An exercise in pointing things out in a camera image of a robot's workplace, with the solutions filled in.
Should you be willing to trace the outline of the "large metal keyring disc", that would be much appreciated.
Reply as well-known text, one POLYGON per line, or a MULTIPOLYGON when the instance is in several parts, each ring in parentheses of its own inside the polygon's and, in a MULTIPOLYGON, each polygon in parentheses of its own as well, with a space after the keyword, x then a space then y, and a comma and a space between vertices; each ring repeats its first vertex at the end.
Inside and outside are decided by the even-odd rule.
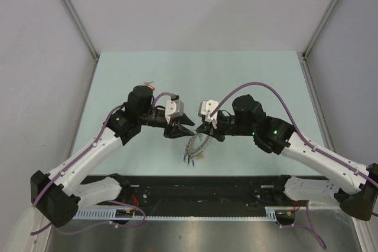
POLYGON ((196 160, 204 158, 204 152, 213 139, 211 136, 202 134, 203 141, 200 142, 198 139, 199 134, 196 133, 190 137, 184 149, 183 162, 187 165, 191 164, 192 167, 195 167, 196 160))

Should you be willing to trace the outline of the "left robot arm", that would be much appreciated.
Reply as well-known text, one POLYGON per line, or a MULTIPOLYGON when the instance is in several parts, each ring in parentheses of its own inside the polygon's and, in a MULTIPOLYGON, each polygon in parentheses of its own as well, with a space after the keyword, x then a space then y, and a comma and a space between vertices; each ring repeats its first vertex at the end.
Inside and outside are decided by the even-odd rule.
POLYGON ((194 136, 188 129, 194 122, 184 113, 184 104, 169 93, 165 107, 155 105, 153 90, 138 85, 127 101, 110 111, 99 133, 78 153, 48 173, 35 172, 30 178, 31 202, 49 223, 57 228, 66 225, 77 211, 100 202, 129 201, 129 184, 113 174, 100 182, 82 185, 82 181, 112 153, 138 135, 143 126, 163 129, 167 139, 194 136))

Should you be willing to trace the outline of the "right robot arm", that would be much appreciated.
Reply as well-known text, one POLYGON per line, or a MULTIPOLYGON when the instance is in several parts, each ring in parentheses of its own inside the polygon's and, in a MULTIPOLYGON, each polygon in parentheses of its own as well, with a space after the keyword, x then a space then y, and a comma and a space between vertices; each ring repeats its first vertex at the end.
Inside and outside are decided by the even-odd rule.
POLYGON ((217 110, 219 103, 204 100, 197 131, 223 142, 226 136, 248 136, 266 153, 293 159, 318 172, 324 181, 286 176, 272 191, 278 205, 292 200, 335 204, 349 216, 368 221, 377 200, 377 164, 369 166, 344 158, 310 141, 294 125, 265 114, 249 94, 233 100, 233 115, 217 110))

